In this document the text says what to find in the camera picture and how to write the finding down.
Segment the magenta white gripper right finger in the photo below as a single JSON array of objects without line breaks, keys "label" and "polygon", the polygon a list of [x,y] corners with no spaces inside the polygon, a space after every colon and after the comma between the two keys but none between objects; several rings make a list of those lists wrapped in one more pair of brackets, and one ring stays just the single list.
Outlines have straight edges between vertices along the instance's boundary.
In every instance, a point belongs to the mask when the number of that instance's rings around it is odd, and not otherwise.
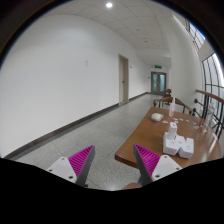
[{"label": "magenta white gripper right finger", "polygon": [[137,144],[133,146],[133,155],[140,171],[139,182],[142,186],[146,186],[182,169],[168,155],[159,156]]}]

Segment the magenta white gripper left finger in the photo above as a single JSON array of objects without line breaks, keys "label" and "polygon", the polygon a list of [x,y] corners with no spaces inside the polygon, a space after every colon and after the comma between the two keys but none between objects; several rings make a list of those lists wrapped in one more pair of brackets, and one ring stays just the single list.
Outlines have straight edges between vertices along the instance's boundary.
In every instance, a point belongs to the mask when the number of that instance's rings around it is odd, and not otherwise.
[{"label": "magenta white gripper left finger", "polygon": [[85,187],[94,156],[95,146],[91,145],[69,158],[60,157],[47,168],[47,171],[78,186]]}]

